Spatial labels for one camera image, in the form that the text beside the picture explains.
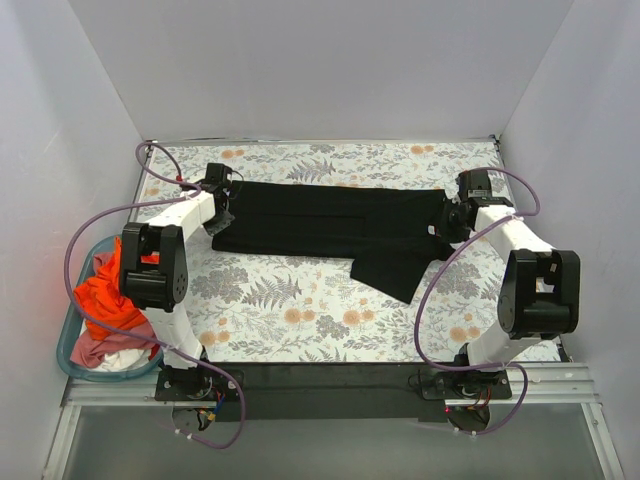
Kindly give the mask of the black t shirt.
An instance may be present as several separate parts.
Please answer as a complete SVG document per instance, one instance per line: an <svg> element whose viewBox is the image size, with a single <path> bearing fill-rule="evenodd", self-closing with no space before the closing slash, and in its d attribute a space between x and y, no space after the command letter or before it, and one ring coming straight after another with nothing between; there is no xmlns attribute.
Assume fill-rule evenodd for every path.
<svg viewBox="0 0 640 480"><path fill-rule="evenodd" d="M410 303L427 268L451 243L436 235L442 190L240 182L217 251L351 260L350 276Z"/></svg>

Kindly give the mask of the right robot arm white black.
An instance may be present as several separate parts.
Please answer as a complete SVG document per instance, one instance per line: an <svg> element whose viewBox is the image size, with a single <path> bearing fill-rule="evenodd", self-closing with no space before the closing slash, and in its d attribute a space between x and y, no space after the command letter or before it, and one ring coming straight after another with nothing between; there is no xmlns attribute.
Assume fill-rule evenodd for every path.
<svg viewBox="0 0 640 480"><path fill-rule="evenodd" d="M489 177L500 173L519 182L534 206L518 210L493 193ZM460 173L458 194L444 208L436 234L457 246L429 283L432 291L444 271L474 241L486 239L505 262L497 297L497 320L461 350L466 364L452 373L454 389L475 397L489 384L486 370L502 370L528 348L575 331L579 320L581 260L572 250L558 250L525 223L540 213L533 188L521 177L496 167Z"/></svg>

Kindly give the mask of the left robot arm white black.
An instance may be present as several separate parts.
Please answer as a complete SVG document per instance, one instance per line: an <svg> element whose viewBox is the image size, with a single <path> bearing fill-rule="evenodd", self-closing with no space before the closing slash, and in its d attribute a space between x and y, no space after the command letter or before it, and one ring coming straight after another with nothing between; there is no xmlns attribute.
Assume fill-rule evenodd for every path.
<svg viewBox="0 0 640 480"><path fill-rule="evenodd" d="M148 320L161 343L164 364L182 370L178 387L193 400L205 398L213 386L211 373L197 365L204 347L193 332L183 300L189 275L186 241L205 230L211 236L234 220L229 212L235 171L210 163L197 182L198 193L184 192L146 222L123 228L119 289Z"/></svg>

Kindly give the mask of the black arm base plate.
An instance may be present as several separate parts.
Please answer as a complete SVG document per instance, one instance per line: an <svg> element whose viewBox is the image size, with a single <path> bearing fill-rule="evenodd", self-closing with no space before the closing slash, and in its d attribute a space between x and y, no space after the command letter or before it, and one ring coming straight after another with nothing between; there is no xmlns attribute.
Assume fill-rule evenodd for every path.
<svg viewBox="0 0 640 480"><path fill-rule="evenodd" d="M445 403L506 400L505 372L448 372L425 363L221 363L161 369L155 398L191 407L221 403L221 422L417 419L443 422Z"/></svg>

